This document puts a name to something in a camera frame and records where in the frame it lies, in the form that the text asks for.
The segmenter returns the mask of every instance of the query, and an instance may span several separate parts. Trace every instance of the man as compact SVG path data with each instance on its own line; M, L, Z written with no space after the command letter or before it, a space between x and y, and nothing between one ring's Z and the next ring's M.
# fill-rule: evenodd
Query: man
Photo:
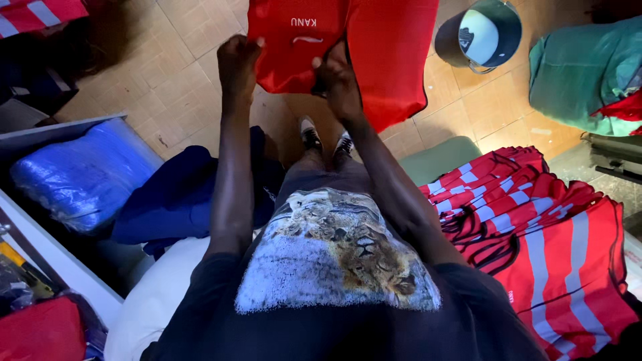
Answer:
M325 171L321 141L304 118L305 155L252 242L248 118L260 52L240 35L218 50L223 112L211 242L142 359L546 360L502 286L467 266L370 127L342 45L327 62L313 60L347 131L334 152L337 172ZM350 156L353 142L363 165Z

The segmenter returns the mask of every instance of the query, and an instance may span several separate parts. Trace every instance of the hand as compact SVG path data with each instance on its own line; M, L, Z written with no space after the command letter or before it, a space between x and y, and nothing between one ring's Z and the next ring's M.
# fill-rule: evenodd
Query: hand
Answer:
M345 57L345 42L334 46L327 62L314 58L312 67L327 87L327 103L339 122L347 127L365 121L356 76Z
M223 99L252 103L252 92L256 86L254 66L264 42L263 38L249 42L246 36L235 35L218 48L216 56Z

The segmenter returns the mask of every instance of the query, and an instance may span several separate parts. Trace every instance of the green cloth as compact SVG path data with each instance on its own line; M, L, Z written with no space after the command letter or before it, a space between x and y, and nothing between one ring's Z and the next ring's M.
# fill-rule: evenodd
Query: green cloth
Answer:
M459 136L409 155L401 159L399 164L419 187L434 182L442 174L461 167L481 155L479 148L470 138Z
M591 114L619 101L640 66L642 16L554 31L530 52L530 105L572 127L628 136L642 121Z

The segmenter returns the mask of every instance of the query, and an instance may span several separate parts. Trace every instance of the beige floor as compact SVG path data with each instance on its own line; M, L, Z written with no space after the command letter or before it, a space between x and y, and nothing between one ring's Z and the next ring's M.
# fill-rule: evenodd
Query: beige floor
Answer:
M528 104L528 49L552 29L589 22L592 0L515 0L521 47L488 75L453 68L431 48L424 68L428 107L381 133L396 157L464 135L482 152L535 145L551 158L579 143L581 131L542 116ZM438 28L474 0L441 0ZM220 96L216 48L247 31L248 0L130 0L131 48L126 60L92 78L56 115L71 121L125 111L127 122L163 158L189 145L218 155ZM325 101L309 95L255 91L251 124L275 141L285 166L302 152L297 117L309 114L327 149L341 129Z

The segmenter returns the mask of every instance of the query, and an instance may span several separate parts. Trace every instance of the sneaker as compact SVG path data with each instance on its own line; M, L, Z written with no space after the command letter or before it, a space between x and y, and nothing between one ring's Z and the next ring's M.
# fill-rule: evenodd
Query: sneaker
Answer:
M318 149L323 152L323 144L319 135L317 134L317 128L312 122L309 116L303 116L299 119L300 131L301 131L301 140L303 140L303 145L308 149Z
M334 154L336 154L339 150L343 150L344 152L348 153L348 155L350 155L350 153L354 150L354 143L352 142L352 138L350 138L350 134L348 134L347 130L344 130L341 138L339 138L339 142L336 144L336 148L334 149Z

